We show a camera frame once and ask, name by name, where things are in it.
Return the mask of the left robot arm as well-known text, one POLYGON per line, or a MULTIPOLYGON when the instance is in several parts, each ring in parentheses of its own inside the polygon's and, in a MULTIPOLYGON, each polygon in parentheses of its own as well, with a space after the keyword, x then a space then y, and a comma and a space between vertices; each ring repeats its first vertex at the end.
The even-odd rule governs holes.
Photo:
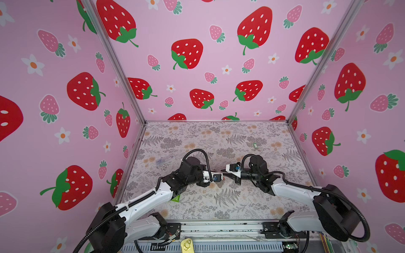
POLYGON ((78 253, 89 241, 94 253, 117 253, 141 231, 139 227, 130 229, 138 218, 181 195, 191 184, 207 187, 213 181, 207 152, 194 149, 185 154, 179 169, 159 177, 157 185, 146 193, 115 206, 105 204, 73 251, 78 253))

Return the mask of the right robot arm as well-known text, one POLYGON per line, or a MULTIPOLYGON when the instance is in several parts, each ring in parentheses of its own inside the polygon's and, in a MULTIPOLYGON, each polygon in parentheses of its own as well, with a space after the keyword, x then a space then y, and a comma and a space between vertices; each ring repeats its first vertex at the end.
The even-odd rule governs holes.
POLYGON ((284 172, 269 171, 263 157, 253 154, 246 155, 241 162, 226 165, 222 173, 236 184, 248 180, 266 194, 291 199, 312 208, 311 212, 292 210, 282 216, 277 230, 284 238, 304 231, 327 233, 339 241, 366 242, 371 237, 365 216, 334 185, 319 188, 289 181, 284 172))

